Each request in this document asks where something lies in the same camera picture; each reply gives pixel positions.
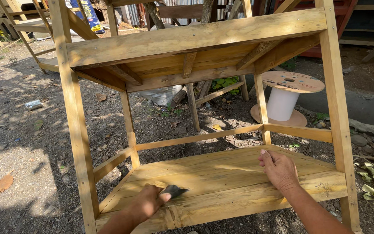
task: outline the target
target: cable spool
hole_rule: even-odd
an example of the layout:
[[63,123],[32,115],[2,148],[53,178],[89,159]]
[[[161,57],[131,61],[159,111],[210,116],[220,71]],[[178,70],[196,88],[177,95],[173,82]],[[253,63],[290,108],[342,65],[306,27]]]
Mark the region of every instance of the cable spool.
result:
[[[295,72],[265,72],[262,82],[272,87],[266,104],[268,122],[285,126],[305,127],[307,119],[294,109],[300,93],[316,93],[325,88],[320,80]],[[260,123],[258,105],[251,108],[251,115]]]

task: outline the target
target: wooden furniture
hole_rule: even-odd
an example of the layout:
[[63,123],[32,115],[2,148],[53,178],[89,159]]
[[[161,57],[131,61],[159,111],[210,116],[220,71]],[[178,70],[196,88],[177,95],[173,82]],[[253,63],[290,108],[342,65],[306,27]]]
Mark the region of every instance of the wooden furniture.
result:
[[[174,27],[137,34],[71,42],[69,9],[64,0],[49,1],[86,233],[99,231],[148,182],[193,187],[160,208],[133,233],[151,233],[236,216],[289,207],[256,161],[262,148],[278,150],[297,162],[302,186],[317,201],[340,198],[343,223],[360,231],[350,130],[340,51],[331,0],[316,0],[316,8],[289,11],[295,0],[281,5],[281,14]],[[142,3],[114,0],[109,4]],[[321,43],[331,130],[285,127],[268,123],[263,72]],[[261,56],[248,66],[236,64],[257,48]],[[196,69],[184,79],[185,55],[197,52]],[[128,93],[191,84],[203,80],[254,73],[262,124],[165,141],[138,144]],[[93,168],[78,76],[121,92],[128,147]],[[262,130],[264,145],[140,165],[138,151],[186,144]],[[336,167],[271,144],[270,132],[332,142]],[[100,204],[96,182],[131,157],[132,170]]]

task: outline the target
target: wooden stake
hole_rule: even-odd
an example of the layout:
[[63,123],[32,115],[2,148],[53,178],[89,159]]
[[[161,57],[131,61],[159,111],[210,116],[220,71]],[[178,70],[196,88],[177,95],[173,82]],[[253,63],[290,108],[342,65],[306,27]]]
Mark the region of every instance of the wooden stake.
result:
[[70,69],[66,43],[71,43],[70,25],[64,0],[49,1],[54,40],[59,61],[60,79],[70,131],[80,203],[87,234],[96,233],[95,220],[99,215],[99,203],[90,154],[89,138],[80,94],[79,79]]
[[343,224],[348,226],[353,232],[356,232],[361,231],[361,228],[359,224],[349,119],[333,0],[316,0],[315,7],[324,7],[327,20],[327,30],[321,32],[319,38],[336,168],[338,171],[344,172],[346,176],[347,197],[340,198]]

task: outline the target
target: green leaf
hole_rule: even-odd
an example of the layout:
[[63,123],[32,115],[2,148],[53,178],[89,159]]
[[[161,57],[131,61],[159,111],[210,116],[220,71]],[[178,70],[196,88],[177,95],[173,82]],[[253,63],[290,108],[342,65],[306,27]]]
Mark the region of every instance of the green leaf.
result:
[[34,130],[40,130],[41,126],[43,126],[43,120],[37,120],[34,122]]

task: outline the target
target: white spool core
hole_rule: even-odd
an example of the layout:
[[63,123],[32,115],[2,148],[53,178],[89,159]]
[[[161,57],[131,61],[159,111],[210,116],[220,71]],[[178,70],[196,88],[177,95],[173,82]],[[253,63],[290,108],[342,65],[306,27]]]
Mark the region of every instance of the white spool core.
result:
[[289,120],[299,95],[300,93],[272,88],[269,101],[266,105],[268,117],[278,121]]

